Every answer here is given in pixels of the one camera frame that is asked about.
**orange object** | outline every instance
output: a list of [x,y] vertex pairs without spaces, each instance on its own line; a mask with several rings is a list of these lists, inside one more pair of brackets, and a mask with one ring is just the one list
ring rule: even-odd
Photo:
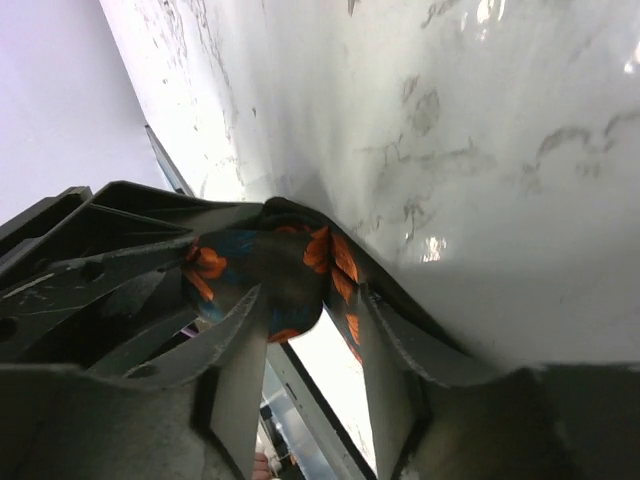
[[331,235],[331,238],[333,240],[331,244],[331,253],[333,254],[336,265],[351,280],[358,283],[358,267],[356,267],[356,262],[353,260],[353,256],[349,251],[349,246],[346,240],[344,237],[336,234]]
[[276,333],[275,335],[270,336],[269,343],[284,343],[290,338],[297,337],[298,335],[300,335],[300,332],[298,332],[297,330],[287,328]]
[[227,259],[219,257],[214,249],[204,247],[200,249],[197,264],[204,267],[197,270],[202,278],[215,279],[220,278],[224,269],[227,268]]
[[209,302],[213,300],[213,290],[196,272],[186,267],[182,269],[182,273],[198,289],[202,298]]
[[336,286],[336,290],[338,290],[338,293],[348,304],[349,300],[351,300],[351,294],[353,293],[353,284],[346,277],[344,272],[337,268],[331,269],[331,277],[333,278],[333,284]]
[[349,331],[351,332],[351,336],[356,344],[360,345],[360,330],[358,328],[358,316],[347,313],[347,322],[349,322]]
[[283,227],[276,228],[276,232],[284,232],[284,233],[296,233],[296,227],[292,227],[290,225],[285,225]]
[[313,240],[304,251],[304,264],[316,273],[327,273],[329,260],[329,227],[323,227],[311,234]]

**scratch mark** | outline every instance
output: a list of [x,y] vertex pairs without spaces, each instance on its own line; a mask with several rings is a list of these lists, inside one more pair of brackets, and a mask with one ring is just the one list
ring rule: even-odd
[[207,188],[207,182],[209,181],[209,173],[204,176],[204,180],[202,180],[202,185],[200,185],[200,198],[204,198],[204,192]]
[[560,145],[579,140],[583,146],[586,146],[591,139],[591,132],[581,127],[561,127],[550,135],[547,135],[538,148],[536,158],[543,157]]
[[614,115],[611,120],[609,120],[609,123],[607,123],[607,126],[604,129],[604,134],[608,137],[614,133],[616,128],[629,125],[638,120],[640,120],[640,109]]
[[349,11],[349,16],[353,16],[353,10],[356,7],[356,3],[360,3],[360,0],[347,0],[347,10]]
[[165,41],[169,50],[173,50],[173,48],[177,46],[177,55],[172,60],[174,64],[185,67],[184,60],[188,58],[187,41],[178,5],[175,0],[160,0],[158,4],[164,14],[164,20],[169,28],[169,36],[171,39],[167,38],[164,30],[161,30],[160,37]]
[[55,273],[49,273],[47,275],[44,275],[40,278],[36,278],[35,280],[33,280],[32,282],[28,282],[25,283],[24,285],[22,285],[21,287],[16,288],[15,290],[13,290],[12,292],[7,293],[4,297],[2,297],[3,300],[6,300],[7,298],[13,297],[14,295],[26,290],[27,288],[31,288],[41,282],[44,282],[46,279],[51,278],[55,275]]
[[578,163],[575,167],[576,175],[587,178],[599,178],[602,171],[600,162]]
[[227,118],[227,112],[223,109],[223,116],[225,118],[225,126],[227,129],[227,136],[230,136],[230,130],[236,125],[236,120],[239,114],[235,92],[231,86],[231,79],[229,72],[222,57],[222,39],[220,37],[220,19],[217,10],[215,11],[215,34],[211,32],[209,27],[209,12],[207,10],[207,4],[205,0],[187,0],[187,5],[191,13],[196,17],[198,24],[198,35],[200,37],[200,45],[204,48],[205,53],[209,59],[209,64],[215,70],[217,69],[222,74],[222,80],[229,93],[229,103],[231,104],[231,118]]
[[404,137],[404,134],[400,134],[398,136],[398,140],[394,141],[394,142],[389,142],[386,145],[382,145],[380,147],[365,147],[365,148],[360,148],[358,150],[356,150],[357,152],[366,152],[366,153],[372,153],[372,152],[382,152],[382,154],[384,155],[384,167],[388,167],[389,166],[389,151],[393,150],[396,154],[396,160],[402,161],[402,158],[404,157],[400,157],[400,142],[402,141],[402,138]]
[[52,309],[47,309],[47,310],[39,310],[37,312],[22,313],[21,316],[23,316],[23,317],[31,317],[33,315],[40,315],[40,314],[43,314],[43,313],[68,312],[69,310],[79,310],[80,308],[82,308],[82,305],[78,305],[78,306],[75,306],[75,307],[67,307],[67,308],[52,308]]
[[443,153],[428,153],[414,159],[436,176],[474,176],[494,166],[495,158],[482,152],[469,137],[466,147]]
[[408,120],[420,135],[425,136],[440,119],[440,97],[436,89],[425,93],[417,102]]
[[423,202],[428,201],[431,198],[431,194],[427,196],[415,195],[407,199],[406,203],[402,207],[404,213],[404,221],[411,220],[411,232],[405,238],[404,245],[400,250],[406,249],[406,247],[413,242],[416,236],[416,231],[426,227],[431,220],[436,216],[436,212],[429,212],[425,214],[422,206]]
[[432,3],[429,7],[427,19],[420,24],[420,28],[424,30],[429,26],[431,20],[435,17],[440,17],[455,7],[461,0],[445,0],[443,2]]
[[238,159],[237,159],[237,158],[235,158],[235,157],[231,157],[231,161],[232,161],[232,163],[235,163],[235,164],[236,164],[236,178],[238,179],[238,183],[239,183],[241,186],[243,186],[243,187],[244,187],[244,186],[245,186],[245,184],[244,184],[244,180],[243,180],[243,178],[242,178],[242,164],[241,164],[241,162],[239,162],[239,161],[238,161]]
[[589,48],[591,48],[591,45],[593,45],[594,40],[596,40],[600,36],[605,26],[606,25],[603,23],[598,28],[596,28],[596,30],[594,30],[589,35],[587,35],[587,38],[585,38],[585,40],[580,45],[578,45],[573,52],[571,52],[571,55],[569,55],[570,64],[578,60],[578,58],[580,58],[580,56],[584,52],[586,52]]
[[540,167],[541,167],[540,160],[537,160],[533,165],[528,163],[524,163],[522,165],[522,177],[520,178],[520,183],[524,187],[524,192],[526,194],[542,193],[540,177],[538,176],[538,173],[540,172]]
[[366,235],[377,232],[380,229],[380,224],[383,222],[384,217],[376,215],[373,219],[370,218],[366,221],[364,219],[360,220],[351,228],[351,231],[360,238],[363,238]]
[[416,85],[418,85],[418,78],[420,75],[415,75],[413,77],[407,77],[404,81],[404,85],[402,86],[402,104],[404,105],[409,100],[409,97],[416,89]]

